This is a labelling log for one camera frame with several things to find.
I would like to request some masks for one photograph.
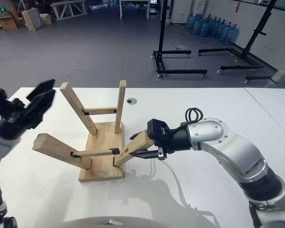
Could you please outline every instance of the black metal stand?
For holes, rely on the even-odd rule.
[[[158,51],[153,51],[152,59],[155,59],[158,78],[161,77],[163,74],[201,74],[201,77],[207,73],[207,70],[167,70],[165,65],[162,61],[163,54],[185,54],[190,55],[191,51],[163,51],[162,44],[163,38],[165,33],[165,23],[166,23],[166,16],[168,8],[168,0],[163,0],[163,9],[162,9],[162,17],[161,17],[161,35],[160,35],[160,43],[158,47]]]
[[[258,69],[258,68],[263,68],[264,66],[259,65],[258,63],[256,63],[255,61],[253,61],[252,59],[248,58],[248,54],[250,52],[250,48],[252,46],[252,44],[254,43],[254,41],[256,40],[258,34],[261,34],[263,36],[266,36],[266,33],[262,32],[265,24],[267,23],[270,15],[271,15],[271,10],[273,9],[273,7],[275,6],[276,0],[271,0],[265,13],[263,14],[259,24],[257,25],[256,30],[254,30],[253,35],[251,36],[247,46],[244,48],[244,50],[242,51],[242,53],[232,49],[232,48],[217,48],[217,49],[200,49],[199,50],[199,55],[203,52],[216,52],[216,51],[229,51],[231,54],[237,56],[238,58],[235,60],[235,62],[237,63],[239,59],[244,60],[245,62],[247,62],[249,65],[238,65],[238,66],[221,66],[220,69],[217,71],[217,74],[221,74],[222,70],[239,70],[239,69]]]

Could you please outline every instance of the cardboard box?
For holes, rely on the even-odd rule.
[[[17,29],[17,22],[12,15],[0,17],[0,24],[3,30]]]
[[[22,16],[29,31],[36,31],[38,28],[43,26],[39,10],[36,8],[22,11]]]
[[[48,13],[40,13],[40,16],[44,25],[52,24],[51,15]]]

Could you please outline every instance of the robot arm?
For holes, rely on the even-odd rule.
[[[203,150],[219,164],[243,189],[256,228],[285,228],[285,183],[269,168],[258,148],[249,140],[231,132],[217,119],[182,123],[169,129],[163,121],[148,122],[148,136],[158,151],[136,151],[140,158],[164,160],[175,151]]]
[[[52,105],[55,90],[55,80],[48,80],[39,84],[28,96],[30,104],[25,105],[15,98],[6,100],[4,90],[0,89],[0,161],[19,142],[21,135],[30,128],[35,128],[42,121],[43,114]],[[0,189],[0,227],[17,227],[15,218],[4,218],[7,207],[1,196]]]

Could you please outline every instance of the white wall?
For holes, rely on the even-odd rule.
[[[244,48],[266,7],[242,2],[238,13],[235,13],[237,4],[237,1],[232,0],[208,0],[204,15],[211,14],[238,24],[236,44]],[[259,34],[250,52],[276,69],[281,69],[285,67],[285,11],[273,9],[271,12],[263,29],[267,36]]]

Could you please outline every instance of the black cable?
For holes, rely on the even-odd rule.
[[[194,120],[191,119],[191,113],[194,112],[196,115],[196,118]],[[186,128],[189,124],[197,123],[198,121],[201,121],[204,117],[203,112],[198,108],[188,108],[185,113],[185,119],[186,123],[182,123],[181,126],[179,126],[176,129],[171,129],[170,133],[171,135],[174,135],[178,130]]]
[[[195,115],[196,115],[195,120],[191,119],[192,111],[195,112]],[[188,108],[186,113],[185,113],[186,121],[190,122],[190,123],[197,123],[198,121],[202,120],[203,117],[204,117],[203,112],[200,109],[198,109],[198,108]]]

